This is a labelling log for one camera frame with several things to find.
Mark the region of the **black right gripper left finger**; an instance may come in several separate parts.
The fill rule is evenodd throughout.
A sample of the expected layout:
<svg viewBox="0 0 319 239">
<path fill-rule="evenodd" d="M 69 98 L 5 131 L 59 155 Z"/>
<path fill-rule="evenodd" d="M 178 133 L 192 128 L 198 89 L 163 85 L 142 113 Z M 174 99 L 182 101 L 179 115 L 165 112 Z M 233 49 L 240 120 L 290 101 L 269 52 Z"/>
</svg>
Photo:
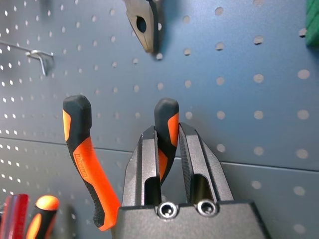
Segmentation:
<svg viewBox="0 0 319 239">
<path fill-rule="evenodd" d="M 127 164 L 122 206 L 158 206 L 160 203 L 158 138 L 152 125 L 141 134 Z"/>
</svg>

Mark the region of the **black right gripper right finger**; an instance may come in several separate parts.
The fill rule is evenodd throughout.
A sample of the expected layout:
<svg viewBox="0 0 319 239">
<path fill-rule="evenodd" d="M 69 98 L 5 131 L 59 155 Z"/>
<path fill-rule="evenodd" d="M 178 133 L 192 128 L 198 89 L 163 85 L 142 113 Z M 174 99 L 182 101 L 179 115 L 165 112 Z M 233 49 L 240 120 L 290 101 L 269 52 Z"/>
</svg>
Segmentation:
<svg viewBox="0 0 319 239">
<path fill-rule="evenodd" d="M 179 143 L 187 201 L 232 201 L 233 195 L 219 160 L 195 128 L 181 122 Z"/>
</svg>

